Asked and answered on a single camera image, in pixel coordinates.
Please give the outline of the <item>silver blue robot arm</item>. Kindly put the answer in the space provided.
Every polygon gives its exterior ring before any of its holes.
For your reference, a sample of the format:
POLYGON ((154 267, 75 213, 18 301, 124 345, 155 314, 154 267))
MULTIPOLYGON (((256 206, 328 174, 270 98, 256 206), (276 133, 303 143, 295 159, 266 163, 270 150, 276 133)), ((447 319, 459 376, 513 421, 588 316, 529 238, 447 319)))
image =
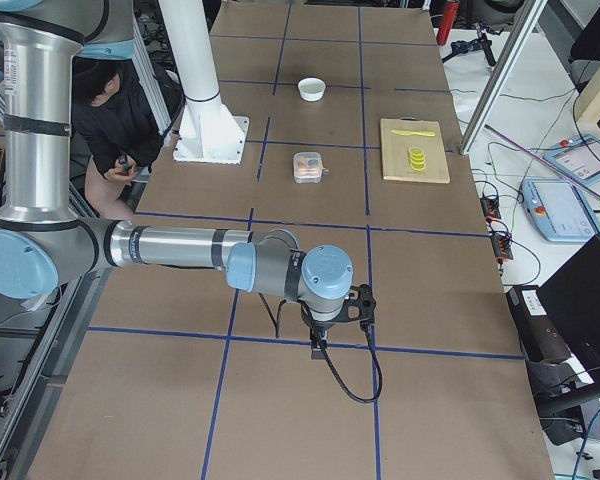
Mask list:
POLYGON ((0 293, 29 299, 107 267, 155 264, 222 271, 236 289, 297 303, 315 357, 327 330, 357 321, 352 261, 326 245, 299 249, 288 231, 157 228, 80 217, 69 206, 71 67, 77 55, 129 59, 128 1, 0 1, 4 45, 6 200, 0 293))

